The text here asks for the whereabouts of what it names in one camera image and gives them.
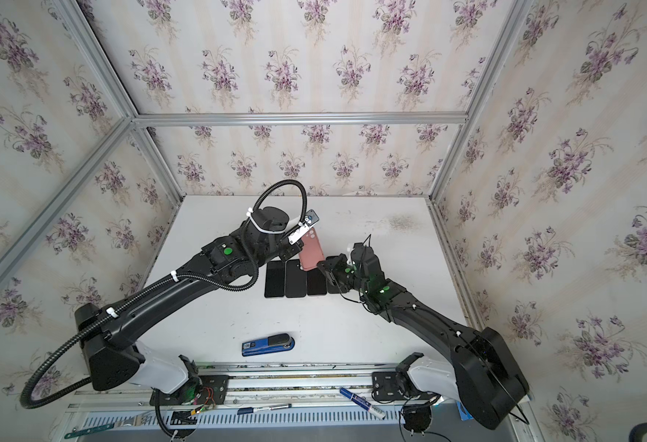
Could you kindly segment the pink phone case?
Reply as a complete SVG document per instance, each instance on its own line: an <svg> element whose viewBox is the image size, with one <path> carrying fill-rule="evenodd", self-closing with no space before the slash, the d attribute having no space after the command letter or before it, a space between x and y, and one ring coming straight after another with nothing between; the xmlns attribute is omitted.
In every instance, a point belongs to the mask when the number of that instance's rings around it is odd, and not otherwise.
<svg viewBox="0 0 647 442"><path fill-rule="evenodd" d="M314 270L318 263L325 260L318 235L314 228L302 237L303 247L299 253L301 269L305 272Z"/></svg>

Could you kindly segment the black phone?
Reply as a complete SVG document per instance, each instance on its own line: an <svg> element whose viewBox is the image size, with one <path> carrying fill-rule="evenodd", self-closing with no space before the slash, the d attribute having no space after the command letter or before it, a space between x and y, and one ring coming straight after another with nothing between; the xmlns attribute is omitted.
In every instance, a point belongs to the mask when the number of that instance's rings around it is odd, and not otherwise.
<svg viewBox="0 0 647 442"><path fill-rule="evenodd" d="M328 293L325 275L319 269L306 273L306 294L308 296L324 296Z"/></svg>
<svg viewBox="0 0 647 442"><path fill-rule="evenodd" d="M265 298L284 298L286 267L282 261L271 261L266 266Z"/></svg>

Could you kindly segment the black phone case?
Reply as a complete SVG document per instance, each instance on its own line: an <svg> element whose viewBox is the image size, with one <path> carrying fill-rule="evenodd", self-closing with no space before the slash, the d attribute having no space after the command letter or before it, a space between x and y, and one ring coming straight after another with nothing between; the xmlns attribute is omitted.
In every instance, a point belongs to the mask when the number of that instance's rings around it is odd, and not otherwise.
<svg viewBox="0 0 647 442"><path fill-rule="evenodd" d="M326 288L329 294L344 295L349 292L347 278L341 274L325 272Z"/></svg>
<svg viewBox="0 0 647 442"><path fill-rule="evenodd" d="M307 274L299 260L290 260L285 266L285 297L304 298L307 295Z"/></svg>

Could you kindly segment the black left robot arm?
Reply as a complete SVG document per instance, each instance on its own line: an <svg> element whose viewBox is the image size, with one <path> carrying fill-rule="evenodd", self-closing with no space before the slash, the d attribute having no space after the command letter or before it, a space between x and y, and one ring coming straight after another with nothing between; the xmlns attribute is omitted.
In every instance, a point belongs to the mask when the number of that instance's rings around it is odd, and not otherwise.
<svg viewBox="0 0 647 442"><path fill-rule="evenodd" d="M80 348L93 390L106 392L126 383L174 394L196 383L195 364L187 357L165 357L140 337L179 309L218 289L240 292L255 281L260 267L274 258L288 259L303 248L302 238L319 220L308 211L294 227L275 207L251 209L233 233L214 239L191 260L149 287L104 308L91 304L78 311L77 325L86 335Z"/></svg>

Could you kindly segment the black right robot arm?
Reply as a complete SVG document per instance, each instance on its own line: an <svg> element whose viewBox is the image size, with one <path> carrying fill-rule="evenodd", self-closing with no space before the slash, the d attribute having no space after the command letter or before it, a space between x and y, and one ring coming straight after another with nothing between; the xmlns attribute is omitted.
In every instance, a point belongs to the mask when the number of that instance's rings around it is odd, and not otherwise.
<svg viewBox="0 0 647 442"><path fill-rule="evenodd" d="M455 322L419 301L385 276L373 248L361 242L349 256L317 264L326 280L344 292L355 291L370 313L403 327L451 363L459 400L482 427L498 428L530 391L503 337Z"/></svg>

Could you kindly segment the blue black stapler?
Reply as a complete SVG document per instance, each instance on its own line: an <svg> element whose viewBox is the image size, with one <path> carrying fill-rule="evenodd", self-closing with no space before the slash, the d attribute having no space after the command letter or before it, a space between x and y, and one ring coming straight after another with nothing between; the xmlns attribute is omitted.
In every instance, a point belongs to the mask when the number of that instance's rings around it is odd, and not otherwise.
<svg viewBox="0 0 647 442"><path fill-rule="evenodd" d="M279 333L264 338L255 339L242 344L243 357L269 355L292 350L296 342L288 333Z"/></svg>

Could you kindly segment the blue marker pen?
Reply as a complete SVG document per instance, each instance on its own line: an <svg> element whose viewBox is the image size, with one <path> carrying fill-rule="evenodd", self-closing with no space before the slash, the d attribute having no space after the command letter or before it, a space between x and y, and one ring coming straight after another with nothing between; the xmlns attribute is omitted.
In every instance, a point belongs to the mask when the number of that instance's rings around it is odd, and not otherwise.
<svg viewBox="0 0 647 442"><path fill-rule="evenodd" d="M351 403L355 403L358 407L365 410L368 414L371 414L377 419L384 420L386 418L386 413L381 409L373 406L371 403L366 401L363 397L351 392L346 388L340 388L339 393L345 397Z"/></svg>

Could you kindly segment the black thin pen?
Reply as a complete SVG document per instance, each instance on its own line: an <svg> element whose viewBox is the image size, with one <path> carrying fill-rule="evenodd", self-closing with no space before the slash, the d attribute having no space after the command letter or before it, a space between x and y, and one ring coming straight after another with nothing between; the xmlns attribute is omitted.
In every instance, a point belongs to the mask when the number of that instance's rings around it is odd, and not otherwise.
<svg viewBox="0 0 647 442"><path fill-rule="evenodd" d="M248 415L248 414L256 414L256 413L262 413L262 412L272 412L272 411L279 411L279 410L287 410L292 407L291 403L284 403L284 404L275 404L275 405L268 405L268 406L260 406L260 407L242 407L237 411L238 415Z"/></svg>

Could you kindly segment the black round connector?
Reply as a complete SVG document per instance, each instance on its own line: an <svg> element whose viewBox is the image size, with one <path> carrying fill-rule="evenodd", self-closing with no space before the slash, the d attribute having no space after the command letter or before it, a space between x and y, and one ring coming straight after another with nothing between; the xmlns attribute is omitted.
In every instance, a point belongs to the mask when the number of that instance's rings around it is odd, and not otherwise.
<svg viewBox="0 0 647 442"><path fill-rule="evenodd" d="M406 405L401 409L402 427L410 434L423 434L431 425L432 410L430 405Z"/></svg>

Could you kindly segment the blue white cardboard box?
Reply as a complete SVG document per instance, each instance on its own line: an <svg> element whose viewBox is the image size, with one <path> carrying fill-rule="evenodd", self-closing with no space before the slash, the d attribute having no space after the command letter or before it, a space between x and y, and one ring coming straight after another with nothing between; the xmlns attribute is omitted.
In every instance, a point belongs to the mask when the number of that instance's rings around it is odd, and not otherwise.
<svg viewBox="0 0 647 442"><path fill-rule="evenodd" d="M469 414L466 408L461 403L459 403L459 401L456 403L456 406L462 422L473 420L473 416Z"/></svg>

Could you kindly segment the green metal ruler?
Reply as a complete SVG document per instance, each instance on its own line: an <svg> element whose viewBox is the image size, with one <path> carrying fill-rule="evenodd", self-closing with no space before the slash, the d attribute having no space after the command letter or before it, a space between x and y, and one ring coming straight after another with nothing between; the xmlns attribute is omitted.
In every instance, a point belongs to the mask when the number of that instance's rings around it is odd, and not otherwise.
<svg viewBox="0 0 647 442"><path fill-rule="evenodd" d="M93 435L96 433L104 432L104 431L109 431L115 428L115 423L109 423L109 424L104 424L104 425L97 425L96 427L87 427L87 428L82 428L82 429L76 429L72 432L69 432L65 434L64 438L65 440L68 439L73 439L73 438L80 438L81 436L89 436Z"/></svg>

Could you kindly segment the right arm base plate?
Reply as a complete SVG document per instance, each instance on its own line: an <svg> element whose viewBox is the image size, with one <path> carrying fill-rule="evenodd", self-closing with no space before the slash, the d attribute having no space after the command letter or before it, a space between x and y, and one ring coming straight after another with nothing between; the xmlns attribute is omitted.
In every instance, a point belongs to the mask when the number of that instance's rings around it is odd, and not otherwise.
<svg viewBox="0 0 647 442"><path fill-rule="evenodd" d="M371 373L371 397L378 403L392 403L393 401L434 399L437 394L422 392L417 389L408 375L396 371L375 371Z"/></svg>

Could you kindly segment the aluminium rail base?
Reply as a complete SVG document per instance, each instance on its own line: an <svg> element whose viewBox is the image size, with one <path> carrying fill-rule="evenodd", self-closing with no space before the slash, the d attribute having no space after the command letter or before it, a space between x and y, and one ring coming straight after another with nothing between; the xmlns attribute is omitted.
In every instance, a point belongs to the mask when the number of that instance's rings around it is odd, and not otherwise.
<svg viewBox="0 0 647 442"><path fill-rule="evenodd" d="M229 378L221 409L290 403L298 407L343 404L338 394L346 387L367 398L373 390L373 373L395 371L396 364L220 364L202 365L205 377ZM70 410L146 411L151 390L123 386L109 392L79 390L69 399Z"/></svg>

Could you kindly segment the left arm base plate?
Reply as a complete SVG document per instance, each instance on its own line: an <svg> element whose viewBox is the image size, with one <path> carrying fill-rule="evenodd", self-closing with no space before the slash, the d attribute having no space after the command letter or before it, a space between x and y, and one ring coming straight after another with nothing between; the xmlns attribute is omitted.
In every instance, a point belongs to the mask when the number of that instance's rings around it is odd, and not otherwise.
<svg viewBox="0 0 647 442"><path fill-rule="evenodd" d="M161 394L163 406L207 406L223 405L228 392L230 377L227 375L190 377L173 393Z"/></svg>

